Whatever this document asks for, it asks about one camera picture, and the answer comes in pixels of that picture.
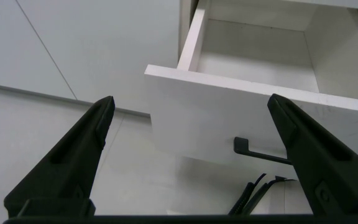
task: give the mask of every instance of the white cabinet panel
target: white cabinet panel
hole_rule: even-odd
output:
[[[147,64],[176,67],[180,2],[19,0],[79,100],[148,113]]]
[[[0,0],[0,85],[75,99],[15,0]]]

